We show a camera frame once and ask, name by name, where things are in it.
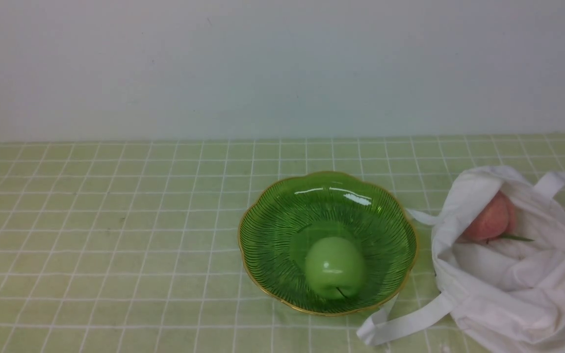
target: green checkered tablecloth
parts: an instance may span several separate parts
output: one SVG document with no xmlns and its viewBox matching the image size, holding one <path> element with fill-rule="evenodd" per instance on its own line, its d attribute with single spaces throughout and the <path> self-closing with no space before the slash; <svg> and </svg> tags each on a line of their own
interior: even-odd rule
<svg viewBox="0 0 565 353">
<path fill-rule="evenodd" d="M 0 144 L 0 352 L 482 353 L 453 320 L 366 347 L 242 270 L 237 225 L 274 181 L 338 170 L 437 213 L 455 177 L 565 170 L 565 134 Z M 430 229 L 392 317 L 435 295 Z"/>
</svg>

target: green glass bowl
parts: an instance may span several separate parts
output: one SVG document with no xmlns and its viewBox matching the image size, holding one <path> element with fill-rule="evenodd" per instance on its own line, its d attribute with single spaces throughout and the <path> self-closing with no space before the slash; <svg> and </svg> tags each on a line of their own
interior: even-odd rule
<svg viewBox="0 0 565 353">
<path fill-rule="evenodd" d="M 365 261 L 365 284 L 354 297 L 324 299 L 307 284 L 305 257 L 324 237 L 350 241 Z M 265 293 L 314 315 L 375 308 L 407 281 L 417 233 L 386 190 L 339 172 L 283 179 L 247 210 L 238 230 L 244 268 Z"/>
</svg>

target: apple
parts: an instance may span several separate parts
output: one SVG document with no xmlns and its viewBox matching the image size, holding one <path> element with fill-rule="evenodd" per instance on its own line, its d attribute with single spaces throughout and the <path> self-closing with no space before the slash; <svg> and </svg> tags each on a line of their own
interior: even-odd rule
<svg viewBox="0 0 565 353">
<path fill-rule="evenodd" d="M 365 261 L 347 239 L 325 237 L 309 249 L 305 276 L 309 287 L 324 299 L 351 298 L 365 284 Z"/>
</svg>

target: white cloth bag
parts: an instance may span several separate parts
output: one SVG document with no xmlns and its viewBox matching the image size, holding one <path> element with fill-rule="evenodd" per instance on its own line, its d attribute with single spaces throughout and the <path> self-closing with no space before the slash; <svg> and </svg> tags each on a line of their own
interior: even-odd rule
<svg viewBox="0 0 565 353">
<path fill-rule="evenodd" d="M 387 308 L 377 311 L 359 328 L 359 338 L 376 346 L 450 314 L 493 353 L 565 353 L 565 211 L 553 199 L 563 187 L 565 173 L 549 172 L 533 186 L 511 167 L 473 168 L 455 180 L 439 216 L 409 210 L 433 225 L 441 294 L 394 320 L 387 319 Z M 534 241 L 458 241 L 499 190 L 515 204 L 515 234 Z"/>
</svg>

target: wall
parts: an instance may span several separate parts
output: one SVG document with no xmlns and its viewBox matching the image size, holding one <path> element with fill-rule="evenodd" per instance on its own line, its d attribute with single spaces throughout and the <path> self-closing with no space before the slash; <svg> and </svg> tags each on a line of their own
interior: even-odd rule
<svg viewBox="0 0 565 353">
<path fill-rule="evenodd" d="M 0 0 L 0 141 L 554 130 L 561 0 Z"/>
</svg>

